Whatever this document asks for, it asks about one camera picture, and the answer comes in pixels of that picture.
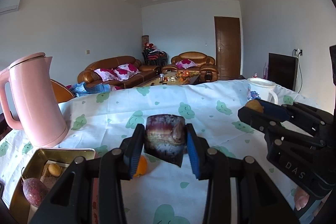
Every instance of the white tablecloth with green pattern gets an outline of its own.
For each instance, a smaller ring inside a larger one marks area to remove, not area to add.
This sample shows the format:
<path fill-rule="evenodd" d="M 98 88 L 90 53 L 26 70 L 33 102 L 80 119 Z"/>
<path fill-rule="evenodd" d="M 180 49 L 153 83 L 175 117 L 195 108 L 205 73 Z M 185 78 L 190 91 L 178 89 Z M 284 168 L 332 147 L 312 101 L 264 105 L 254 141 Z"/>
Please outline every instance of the white tablecloth with green pattern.
<path fill-rule="evenodd" d="M 200 85 L 151 86 L 118 90 L 72 99 L 59 104 L 70 129 L 56 147 L 94 148 L 103 155 L 130 137 L 138 123 L 154 114 L 181 115 L 196 133 L 230 157 L 253 156 L 266 170 L 289 203 L 296 185 L 266 160 L 264 135 L 239 121 L 237 111 L 247 102 L 246 80 Z M 279 104 L 293 101 L 317 106 L 304 96 L 277 86 Z M 0 181 L 7 205 L 24 167 L 37 147 L 24 131 L 13 130 L 0 142 Z M 145 154 L 147 174 L 122 182 L 130 224 L 202 223 L 208 181 L 198 181 L 188 155 L 182 167 Z"/>

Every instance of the orange fruit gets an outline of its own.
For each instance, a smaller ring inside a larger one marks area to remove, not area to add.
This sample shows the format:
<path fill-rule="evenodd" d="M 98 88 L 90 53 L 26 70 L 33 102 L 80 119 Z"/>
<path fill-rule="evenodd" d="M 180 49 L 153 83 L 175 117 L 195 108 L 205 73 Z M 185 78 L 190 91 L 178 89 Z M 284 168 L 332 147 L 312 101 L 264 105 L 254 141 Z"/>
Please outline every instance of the orange fruit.
<path fill-rule="evenodd" d="M 143 155 L 141 155 L 138 163 L 138 168 L 136 169 L 136 172 L 133 177 L 135 178 L 143 176 L 146 173 L 146 170 L 147 170 L 147 160 Z"/>

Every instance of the kettle spout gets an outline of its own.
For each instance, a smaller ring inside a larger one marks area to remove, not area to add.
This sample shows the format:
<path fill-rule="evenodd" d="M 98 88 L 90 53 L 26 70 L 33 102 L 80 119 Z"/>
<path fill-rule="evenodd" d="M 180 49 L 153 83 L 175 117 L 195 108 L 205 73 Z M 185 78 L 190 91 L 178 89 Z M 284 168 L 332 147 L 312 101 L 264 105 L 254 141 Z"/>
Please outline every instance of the kettle spout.
<path fill-rule="evenodd" d="M 52 58 L 53 58 L 52 56 L 48 56 L 48 57 L 45 57 L 45 58 L 44 58 L 48 70 L 50 70 L 50 65 L 51 65 L 51 60 L 52 60 Z"/>

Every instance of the white wall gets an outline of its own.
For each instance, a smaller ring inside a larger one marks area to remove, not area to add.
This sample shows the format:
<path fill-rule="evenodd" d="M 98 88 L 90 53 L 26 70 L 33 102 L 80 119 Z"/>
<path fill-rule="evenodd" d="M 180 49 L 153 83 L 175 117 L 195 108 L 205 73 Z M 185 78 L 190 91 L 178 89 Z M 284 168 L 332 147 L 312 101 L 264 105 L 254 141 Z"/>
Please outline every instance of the white wall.
<path fill-rule="evenodd" d="M 19 11 L 0 16 L 0 69 L 45 52 L 53 56 L 50 77 L 71 85 L 94 61 L 142 59 L 141 36 L 141 9 L 122 0 L 21 0 Z"/>
<path fill-rule="evenodd" d="M 242 23 L 239 1 L 181 0 L 144 7 L 142 30 L 169 59 L 189 51 L 216 58 L 215 16 L 238 17 Z"/>
<path fill-rule="evenodd" d="M 336 9 L 331 0 L 243 0 L 243 75 L 263 74 L 268 52 L 292 56 L 303 49 L 301 94 L 333 113 L 335 86 L 329 46 L 336 44 Z"/>

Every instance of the sofa backrest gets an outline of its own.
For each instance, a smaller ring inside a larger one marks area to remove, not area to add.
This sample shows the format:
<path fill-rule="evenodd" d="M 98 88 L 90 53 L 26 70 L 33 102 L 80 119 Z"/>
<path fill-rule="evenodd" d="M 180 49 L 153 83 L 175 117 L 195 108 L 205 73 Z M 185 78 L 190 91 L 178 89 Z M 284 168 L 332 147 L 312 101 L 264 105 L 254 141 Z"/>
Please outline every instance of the sofa backrest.
<path fill-rule="evenodd" d="M 112 57 L 112 58 L 107 58 L 107 59 L 96 61 L 88 65 L 86 69 L 92 69 L 92 70 L 101 69 L 101 68 L 102 69 L 115 69 L 118 66 L 126 64 L 126 63 L 131 63 L 137 68 L 141 66 L 141 64 L 139 64 L 140 62 L 136 60 L 133 56 L 126 55 L 126 56 L 118 56 L 118 57 Z"/>
<path fill-rule="evenodd" d="M 183 59 L 190 59 L 194 61 L 198 66 L 203 66 L 206 63 L 208 64 L 215 64 L 215 59 L 211 56 L 207 56 L 206 54 L 202 52 L 183 52 L 177 56 L 174 56 L 171 59 L 171 63 L 175 64 L 178 61 L 181 61 Z"/>

